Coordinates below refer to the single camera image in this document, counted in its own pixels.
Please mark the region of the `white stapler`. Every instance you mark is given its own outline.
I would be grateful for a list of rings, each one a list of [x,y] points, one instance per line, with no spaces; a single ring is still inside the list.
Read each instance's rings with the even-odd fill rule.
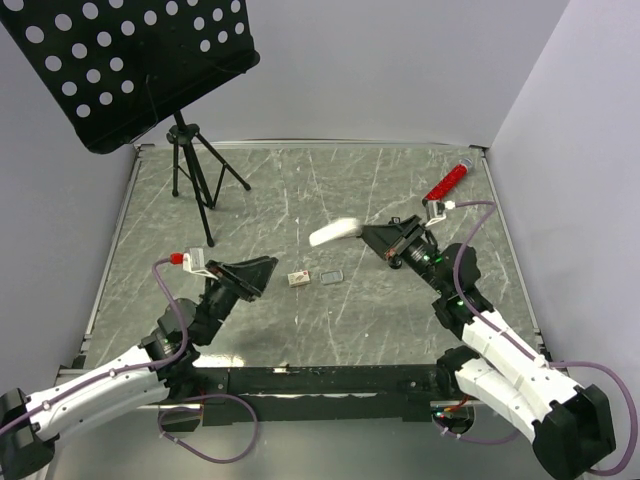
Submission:
[[[339,218],[309,235],[312,247],[320,246],[335,240],[358,237],[362,230],[362,222],[356,218]]]

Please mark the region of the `small staple box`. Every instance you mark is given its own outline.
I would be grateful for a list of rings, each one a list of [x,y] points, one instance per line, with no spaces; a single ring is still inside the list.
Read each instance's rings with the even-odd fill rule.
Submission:
[[[311,283],[311,276],[308,270],[301,270],[289,273],[287,275],[288,285],[291,288],[296,288]]]

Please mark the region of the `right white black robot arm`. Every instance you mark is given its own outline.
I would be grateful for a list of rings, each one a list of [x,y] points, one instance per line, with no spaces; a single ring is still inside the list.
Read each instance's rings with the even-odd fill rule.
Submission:
[[[389,264],[411,268],[436,293],[432,307],[461,346],[438,361],[438,390],[474,397],[526,437],[544,470],[575,479],[611,454],[616,440],[610,403],[595,385],[583,387],[553,368],[480,293],[474,248],[440,249],[419,217],[366,225],[360,238]]]

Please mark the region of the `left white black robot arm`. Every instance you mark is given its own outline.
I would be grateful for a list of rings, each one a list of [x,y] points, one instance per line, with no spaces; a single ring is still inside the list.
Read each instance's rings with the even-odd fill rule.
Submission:
[[[66,383],[31,394],[16,388],[1,397],[1,475],[24,479],[55,456],[64,437],[98,426],[140,406],[191,401],[198,387],[194,363],[238,301],[262,296],[278,264],[272,256],[238,263],[196,263],[175,253],[154,263],[179,265],[205,279],[199,301],[178,300],[156,280],[168,307],[156,327],[116,359]]]

